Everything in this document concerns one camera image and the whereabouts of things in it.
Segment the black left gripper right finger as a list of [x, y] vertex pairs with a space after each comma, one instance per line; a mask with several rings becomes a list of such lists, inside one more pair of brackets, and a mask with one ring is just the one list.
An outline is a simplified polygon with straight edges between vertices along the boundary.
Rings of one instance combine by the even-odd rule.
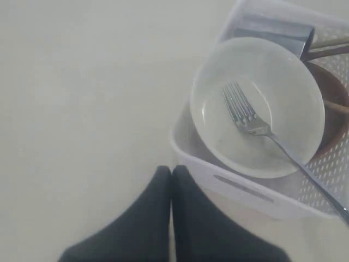
[[177, 261], [290, 261], [221, 212], [183, 165], [172, 173], [172, 216]]

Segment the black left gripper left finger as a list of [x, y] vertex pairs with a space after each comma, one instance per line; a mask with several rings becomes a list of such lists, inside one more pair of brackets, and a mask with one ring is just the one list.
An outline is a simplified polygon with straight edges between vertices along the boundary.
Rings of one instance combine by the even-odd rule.
[[60, 261], [168, 261], [170, 208], [171, 171], [159, 166], [123, 214], [67, 248]]

